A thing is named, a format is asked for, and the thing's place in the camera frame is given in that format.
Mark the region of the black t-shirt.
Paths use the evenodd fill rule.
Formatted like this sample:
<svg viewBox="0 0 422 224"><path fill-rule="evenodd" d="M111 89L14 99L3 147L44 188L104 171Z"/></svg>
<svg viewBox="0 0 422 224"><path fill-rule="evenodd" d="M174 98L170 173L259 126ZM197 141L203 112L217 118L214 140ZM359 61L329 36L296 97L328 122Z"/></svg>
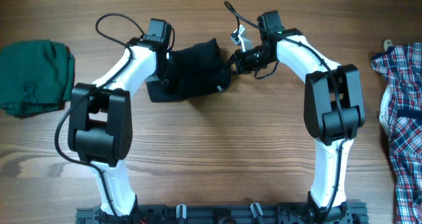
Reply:
<svg viewBox="0 0 422 224"><path fill-rule="evenodd" d="M170 51L162 78L146 83L151 102L183 101L229 88L231 72L217 39Z"/></svg>

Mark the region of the black mounting rail base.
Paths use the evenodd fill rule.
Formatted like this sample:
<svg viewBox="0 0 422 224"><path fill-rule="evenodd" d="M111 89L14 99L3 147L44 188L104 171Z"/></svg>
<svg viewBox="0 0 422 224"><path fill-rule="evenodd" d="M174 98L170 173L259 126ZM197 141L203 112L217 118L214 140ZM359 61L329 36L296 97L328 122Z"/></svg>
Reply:
<svg viewBox="0 0 422 224"><path fill-rule="evenodd" d="M139 205L131 217L117 220L100 206L78 208L76 224L81 223L308 223L311 210L306 203L279 203L228 206Z"/></svg>

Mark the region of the folded green garment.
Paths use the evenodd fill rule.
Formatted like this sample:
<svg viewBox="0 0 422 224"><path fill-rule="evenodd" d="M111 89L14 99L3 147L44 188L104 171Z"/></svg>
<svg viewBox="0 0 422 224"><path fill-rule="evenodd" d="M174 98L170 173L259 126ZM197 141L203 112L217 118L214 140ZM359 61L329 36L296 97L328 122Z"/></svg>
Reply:
<svg viewBox="0 0 422 224"><path fill-rule="evenodd" d="M71 99L75 57L51 40L16 42L1 49L1 109L14 117L56 111Z"/></svg>

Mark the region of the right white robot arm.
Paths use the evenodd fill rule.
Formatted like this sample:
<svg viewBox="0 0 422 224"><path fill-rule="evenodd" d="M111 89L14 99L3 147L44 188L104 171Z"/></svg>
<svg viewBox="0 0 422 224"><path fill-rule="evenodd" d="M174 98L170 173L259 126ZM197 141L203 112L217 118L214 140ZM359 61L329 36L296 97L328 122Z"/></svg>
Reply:
<svg viewBox="0 0 422 224"><path fill-rule="evenodd" d="M235 9L237 27L231 39L239 46L227 64L234 74L257 74L270 63L287 65L305 84L303 118L315 140L315 176L303 213L306 223L351 221L344 182L347 158L357 131L365 122L359 70L331 61L311 46L296 28L286 29L277 11L263 13L253 25L261 44L246 35L251 21Z"/></svg>

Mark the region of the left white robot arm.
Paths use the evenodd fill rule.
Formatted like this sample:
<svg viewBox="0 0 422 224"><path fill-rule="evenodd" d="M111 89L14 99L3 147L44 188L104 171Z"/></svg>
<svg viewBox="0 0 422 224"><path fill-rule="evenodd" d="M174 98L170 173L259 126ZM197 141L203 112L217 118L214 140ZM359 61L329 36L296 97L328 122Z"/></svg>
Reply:
<svg viewBox="0 0 422 224"><path fill-rule="evenodd" d="M101 222L142 220L125 163L133 139L131 98L143 82L168 84L164 71L172 33L169 23L151 19L147 32L124 44L122 58L107 74L72 90L68 146L95 176Z"/></svg>

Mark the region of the plaid red blue shirt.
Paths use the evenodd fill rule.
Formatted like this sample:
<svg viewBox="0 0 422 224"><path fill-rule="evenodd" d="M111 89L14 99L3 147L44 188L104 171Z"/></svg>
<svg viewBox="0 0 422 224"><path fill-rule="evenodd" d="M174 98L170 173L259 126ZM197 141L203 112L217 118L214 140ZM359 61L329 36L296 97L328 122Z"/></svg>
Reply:
<svg viewBox="0 0 422 224"><path fill-rule="evenodd" d="M389 45L371 58L386 80L379 121L396 176L396 223L421 222L421 44Z"/></svg>

